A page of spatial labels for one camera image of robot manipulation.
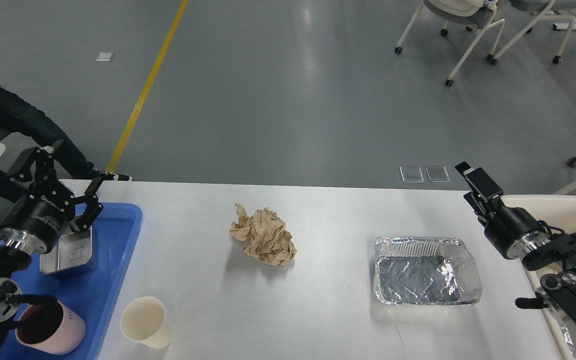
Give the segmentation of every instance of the shoe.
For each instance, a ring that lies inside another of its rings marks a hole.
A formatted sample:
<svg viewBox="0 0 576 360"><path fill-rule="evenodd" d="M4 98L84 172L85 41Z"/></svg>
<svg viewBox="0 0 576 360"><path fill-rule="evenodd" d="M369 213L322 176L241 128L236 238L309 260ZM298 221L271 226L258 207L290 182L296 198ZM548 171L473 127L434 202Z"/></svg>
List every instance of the shoe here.
<svg viewBox="0 0 576 360"><path fill-rule="evenodd" d="M132 176L125 175L123 173L114 173L110 171L105 171L100 168L92 170L90 178L103 177L103 180L110 180L111 182L132 182L134 178Z"/></svg>

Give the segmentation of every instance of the robotic arm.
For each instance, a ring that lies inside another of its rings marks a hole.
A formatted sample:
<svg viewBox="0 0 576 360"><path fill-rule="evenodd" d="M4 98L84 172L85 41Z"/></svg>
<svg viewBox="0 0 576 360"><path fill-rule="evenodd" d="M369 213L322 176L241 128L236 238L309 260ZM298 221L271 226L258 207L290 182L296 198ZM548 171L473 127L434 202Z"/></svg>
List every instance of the robotic arm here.
<svg viewBox="0 0 576 360"><path fill-rule="evenodd" d="M60 145L55 143L55 151ZM21 294L12 274L27 269L31 255L52 251L67 226L73 232L88 230L103 210L97 196L103 179L94 178L83 196L75 197L57 180L53 152L46 149L24 150L6 177L24 193L0 224L0 344L7 330L32 325L13 321L20 304L46 305L47 313L57 304L50 295ZM86 209L75 216L78 204L86 204Z"/></svg>
<svg viewBox="0 0 576 360"><path fill-rule="evenodd" d="M576 323L576 233L537 221L521 207L504 205L503 190L482 168L473 169L462 162L455 169L471 189L464 199L474 209L484 235L504 258L520 259L528 271L553 263L562 269L542 276L536 297L518 298L515 305L522 309L552 307Z"/></svg>

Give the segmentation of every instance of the brown paper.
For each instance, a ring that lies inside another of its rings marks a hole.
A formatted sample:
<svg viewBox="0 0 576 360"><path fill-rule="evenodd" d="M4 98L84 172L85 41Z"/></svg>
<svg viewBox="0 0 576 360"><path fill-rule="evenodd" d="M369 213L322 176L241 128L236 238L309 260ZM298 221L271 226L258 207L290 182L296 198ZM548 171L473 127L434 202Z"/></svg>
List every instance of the brown paper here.
<svg viewBox="0 0 576 360"><path fill-rule="evenodd" d="M266 207L249 217L240 203L235 203L235 206L238 220L233 221L228 234L239 241L250 242L244 248L244 254L274 267L285 267L295 259L297 249L293 235L286 231L286 223L276 212Z"/></svg>

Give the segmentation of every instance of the pink cup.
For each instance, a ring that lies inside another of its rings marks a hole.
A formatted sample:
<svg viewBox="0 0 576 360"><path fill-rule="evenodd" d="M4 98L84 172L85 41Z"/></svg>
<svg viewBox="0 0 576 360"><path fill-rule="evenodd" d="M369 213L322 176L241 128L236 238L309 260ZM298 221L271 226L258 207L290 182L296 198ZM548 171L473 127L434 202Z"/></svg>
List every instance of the pink cup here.
<svg viewBox="0 0 576 360"><path fill-rule="evenodd" d="M19 344L48 354L63 355L73 351L86 335L86 323L61 301L53 313L38 326L18 328L14 336ZM29 321L41 316L43 305L28 306L19 321Z"/></svg>

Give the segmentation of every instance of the white chair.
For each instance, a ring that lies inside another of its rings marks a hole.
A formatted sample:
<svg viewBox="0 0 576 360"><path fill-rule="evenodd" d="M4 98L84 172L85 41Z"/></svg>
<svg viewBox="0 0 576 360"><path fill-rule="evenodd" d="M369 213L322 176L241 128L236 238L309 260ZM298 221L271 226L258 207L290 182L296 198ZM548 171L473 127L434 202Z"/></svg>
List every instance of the white chair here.
<svg viewBox="0 0 576 360"><path fill-rule="evenodd" d="M562 20L568 22L568 27L566 30L566 34L564 35L563 40L559 46L559 50L557 54L552 59L553 64L560 63L562 59L562 53L564 48L566 47L566 43L570 38L570 33L572 32L573 28L575 27L576 19L571 14L552 14L553 12L558 12L561 10L573 10L576 9L576 0L509 0L510 5L517 10L521 10L522 12L527 12L533 15L532 20L528 23L528 25L524 26L523 29L519 30L517 34L506 43L499 52L495 53L492 56L489 56L487 60L490 64L495 65L498 62L498 59L512 46L514 45L519 38L521 38L524 34L530 33L533 29L533 25L538 21L542 20ZM553 24L553 28L556 30L557 25Z"/></svg>
<svg viewBox="0 0 576 360"><path fill-rule="evenodd" d="M457 63L457 66L452 69L452 72L448 75L448 78L446 78L446 86L450 87L453 85L455 82L453 78L457 74L457 71L462 67L462 64L464 64L464 61L466 61L468 55L471 54L471 51L473 51L473 48L480 41L486 30L499 26L499 32L496 35L496 39L494 39L494 43L492 48L490 48L488 56L491 57L494 54L497 43L499 42L499 37L504 29L505 22L503 18L493 22L495 15L497 14L497 0L423 0L422 4L419 5L418 9L414 12L410 22L404 30L404 33L401 35L401 38L397 41L395 54L402 53L402 44L404 39L406 39L406 35L409 33L410 28L417 20L419 13L421 13L421 10L424 7L446 20L446 22L443 23L441 32L439 33L442 37L445 37L448 34L447 27L449 21L477 29L477 36L475 36L470 47L468 47L466 53L464 53Z"/></svg>

